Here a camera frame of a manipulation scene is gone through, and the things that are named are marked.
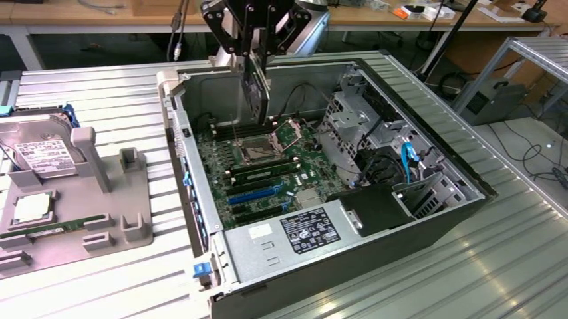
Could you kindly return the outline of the green graphics card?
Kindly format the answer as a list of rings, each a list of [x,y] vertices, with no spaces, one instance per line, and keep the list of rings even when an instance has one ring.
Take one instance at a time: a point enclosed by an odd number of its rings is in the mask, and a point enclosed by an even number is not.
[[[270,86],[266,78],[266,57],[250,51],[243,60],[242,89],[253,118],[258,125],[266,122]]]

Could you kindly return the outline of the wooden desk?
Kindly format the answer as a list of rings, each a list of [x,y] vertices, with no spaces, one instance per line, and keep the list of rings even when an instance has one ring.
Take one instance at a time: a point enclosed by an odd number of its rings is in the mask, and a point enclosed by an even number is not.
[[[46,68],[32,35],[169,33],[178,0],[44,0],[42,4],[0,0],[0,35],[7,35],[28,70]],[[432,23],[404,20],[389,11],[330,7],[330,31],[441,31],[456,19]]]

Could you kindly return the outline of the silver metal disk bay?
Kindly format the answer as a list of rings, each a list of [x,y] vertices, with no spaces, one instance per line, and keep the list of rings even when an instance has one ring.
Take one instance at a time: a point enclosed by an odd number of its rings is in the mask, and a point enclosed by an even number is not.
[[[336,92],[318,129],[324,153],[353,169],[358,152],[388,146],[404,126],[404,120],[385,121],[362,96]]]

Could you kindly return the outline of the small white box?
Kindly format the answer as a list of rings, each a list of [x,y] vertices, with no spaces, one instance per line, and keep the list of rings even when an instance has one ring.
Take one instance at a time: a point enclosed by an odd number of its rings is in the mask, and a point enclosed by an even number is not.
[[[433,21],[434,19],[453,19],[456,12],[447,6],[425,7],[421,16],[429,21]]]

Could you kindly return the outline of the black tripod pole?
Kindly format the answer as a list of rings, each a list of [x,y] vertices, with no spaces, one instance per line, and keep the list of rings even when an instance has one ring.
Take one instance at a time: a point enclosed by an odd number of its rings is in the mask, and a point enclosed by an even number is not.
[[[472,12],[479,0],[469,0],[468,5],[465,6],[464,11],[461,12],[461,16],[459,17],[459,20],[456,24],[453,25],[452,29],[447,32],[444,32],[439,43],[436,44],[432,53],[429,55],[429,58],[426,59],[425,65],[421,69],[418,78],[424,82],[429,75],[432,74],[436,64],[440,62],[440,59],[445,53],[445,50],[451,44],[451,41],[453,40],[453,37],[456,36],[457,32],[460,31],[460,28],[467,20],[467,17],[469,16],[469,13]]]

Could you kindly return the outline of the green motherboard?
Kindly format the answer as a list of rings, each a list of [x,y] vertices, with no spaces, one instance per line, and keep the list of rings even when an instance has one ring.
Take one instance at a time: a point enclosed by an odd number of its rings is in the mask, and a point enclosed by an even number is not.
[[[275,129],[287,119],[290,118],[282,118],[269,125]],[[348,178],[341,177],[341,173],[345,173],[345,170],[334,165],[324,153],[324,147],[318,139],[321,134],[318,128],[314,128],[313,123],[304,118],[294,116],[291,119],[296,119],[301,125],[302,139],[283,153],[277,151],[277,157],[273,160],[258,163],[294,158],[297,162],[291,164],[300,164],[300,169],[296,173],[263,179],[274,181],[278,183],[277,187],[282,188],[274,196],[238,205],[227,204],[227,199],[253,192],[233,196],[226,195],[226,190],[237,186],[231,185],[231,176],[226,175],[226,170],[249,166],[242,161],[239,147],[234,145],[234,140],[215,141],[213,139],[214,127],[211,125],[203,127],[197,134],[197,147],[209,179],[213,201],[226,229],[238,227],[235,225],[235,216],[231,213],[231,209],[238,206],[265,209],[282,204],[285,205],[282,214],[285,214],[314,206],[312,203],[308,205],[298,204],[294,198],[298,191],[316,188],[322,202],[325,202],[330,195],[349,188]]]

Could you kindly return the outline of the blue disk caddy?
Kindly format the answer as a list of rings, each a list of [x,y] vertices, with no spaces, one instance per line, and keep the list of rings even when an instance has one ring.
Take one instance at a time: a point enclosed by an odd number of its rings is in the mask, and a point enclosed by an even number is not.
[[[60,105],[59,108],[62,112],[64,113],[64,115],[67,116],[71,126],[74,128],[79,128],[80,122],[78,120],[78,117],[75,114],[75,108],[72,107],[72,105],[70,103],[66,103],[64,105]]]

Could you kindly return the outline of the installed black RAM stick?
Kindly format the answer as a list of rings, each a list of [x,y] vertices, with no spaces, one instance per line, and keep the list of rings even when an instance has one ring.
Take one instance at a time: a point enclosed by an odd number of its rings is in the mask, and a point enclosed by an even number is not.
[[[265,167],[253,171],[234,173],[231,176],[231,185],[243,185],[263,179],[270,179],[278,176],[296,173],[300,169],[300,164],[281,165]]]

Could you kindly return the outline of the blue card retainer bar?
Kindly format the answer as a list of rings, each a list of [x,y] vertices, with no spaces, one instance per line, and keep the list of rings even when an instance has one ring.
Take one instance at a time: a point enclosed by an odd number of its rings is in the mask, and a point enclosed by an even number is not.
[[[205,220],[202,216],[202,209],[197,198],[195,188],[190,176],[190,172],[185,171],[182,176],[183,194],[187,197],[189,214],[190,214],[190,225],[191,230],[195,233],[197,241],[202,252],[209,250],[209,234],[205,228]]]

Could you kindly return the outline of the long black expansion slot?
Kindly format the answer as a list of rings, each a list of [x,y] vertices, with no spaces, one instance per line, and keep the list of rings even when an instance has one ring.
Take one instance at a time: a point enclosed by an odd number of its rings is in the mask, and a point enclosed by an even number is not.
[[[265,209],[253,209],[247,206],[238,206],[231,209],[233,215],[239,219],[261,218],[269,215],[281,213],[285,210],[285,205],[275,205]]]
[[[253,182],[253,183],[247,183],[247,184],[243,184],[243,185],[230,187],[229,190],[226,190],[226,195],[227,196],[238,195],[238,194],[242,194],[242,193],[247,193],[247,192],[251,192],[251,191],[266,189],[266,188],[277,186],[277,185],[278,185],[278,183],[275,183],[274,181],[270,181],[270,180],[257,181],[257,182]]]
[[[259,213],[241,215],[234,218],[235,225],[241,227],[241,226],[249,225],[250,223],[255,223],[258,221],[278,217],[279,215],[282,215],[282,212],[269,213],[263,215],[261,215]]]

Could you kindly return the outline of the grey parts rack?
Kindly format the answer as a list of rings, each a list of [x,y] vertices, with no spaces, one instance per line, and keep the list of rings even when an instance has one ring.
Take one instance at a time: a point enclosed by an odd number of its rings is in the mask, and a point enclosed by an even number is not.
[[[0,233],[104,215],[100,221],[56,235],[0,239],[0,279],[44,270],[91,257],[147,246],[154,239],[150,212],[147,159],[136,148],[123,148],[102,157],[95,148],[94,128],[75,128],[72,145],[86,162],[76,174],[40,179],[34,171],[8,174],[12,182],[0,218]],[[46,193],[50,212],[42,219],[14,219],[19,197]]]

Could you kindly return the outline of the silver power supply unit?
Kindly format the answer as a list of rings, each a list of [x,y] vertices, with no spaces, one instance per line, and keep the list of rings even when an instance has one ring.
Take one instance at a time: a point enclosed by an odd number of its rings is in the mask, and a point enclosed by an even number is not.
[[[354,247],[362,226],[334,200],[226,231],[238,282],[273,278]]]

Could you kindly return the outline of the silver CPU chip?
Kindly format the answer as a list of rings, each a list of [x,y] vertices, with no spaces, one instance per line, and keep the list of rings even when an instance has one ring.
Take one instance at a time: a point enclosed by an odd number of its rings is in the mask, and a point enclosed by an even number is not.
[[[15,204],[14,219],[19,222],[42,219],[50,212],[51,196],[46,193],[19,197]]]

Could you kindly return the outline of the open black PC case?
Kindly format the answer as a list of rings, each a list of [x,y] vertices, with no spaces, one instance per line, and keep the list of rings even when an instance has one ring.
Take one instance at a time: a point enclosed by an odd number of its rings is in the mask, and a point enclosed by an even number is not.
[[[213,268],[209,276],[194,278],[210,319],[297,319],[290,308],[312,303],[317,296],[324,297],[324,303],[308,315],[326,317],[334,309],[330,293],[336,288],[361,284],[365,279],[377,282],[400,270],[410,270],[414,258],[424,256],[496,195],[432,121],[437,114],[455,124],[455,117],[392,56],[281,60],[270,65],[266,78],[270,101],[263,125],[297,116],[320,128],[333,94],[344,92],[362,96],[385,121],[404,120],[405,126],[388,146],[358,152],[353,169],[336,165],[345,170],[341,177],[348,178],[349,188],[321,203],[338,200],[357,214],[364,225],[362,241],[291,272],[242,284],[226,243],[225,232],[231,229],[221,222],[197,147],[197,134],[211,123],[235,116],[255,121],[242,82],[227,68],[195,67],[159,73],[194,264],[210,262]],[[206,252],[190,225],[181,181],[185,171],[190,172],[209,234]]]

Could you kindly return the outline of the grey aluminium profile post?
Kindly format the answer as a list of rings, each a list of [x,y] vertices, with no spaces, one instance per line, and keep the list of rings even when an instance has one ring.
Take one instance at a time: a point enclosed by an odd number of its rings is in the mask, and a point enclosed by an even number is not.
[[[0,72],[0,106],[15,106],[22,76],[22,71]]]

